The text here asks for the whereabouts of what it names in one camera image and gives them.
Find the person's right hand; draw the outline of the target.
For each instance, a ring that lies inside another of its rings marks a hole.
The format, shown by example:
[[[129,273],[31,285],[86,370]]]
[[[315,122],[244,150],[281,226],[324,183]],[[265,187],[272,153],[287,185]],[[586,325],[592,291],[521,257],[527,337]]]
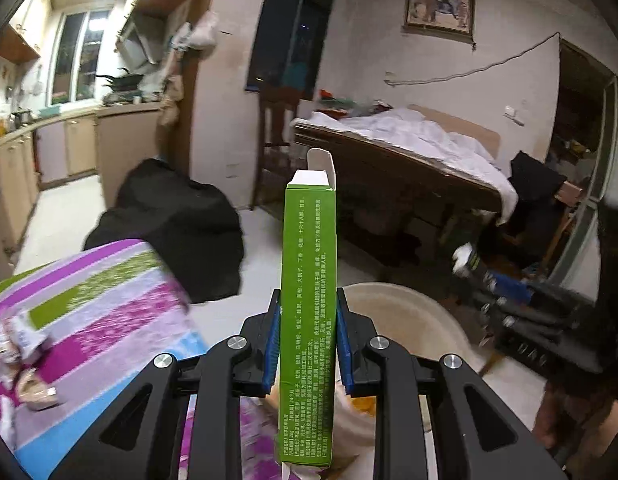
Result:
[[[618,400],[604,391],[588,398],[568,396],[563,388],[546,382],[532,434],[548,450],[577,437],[567,469],[580,474],[603,456],[618,434]]]

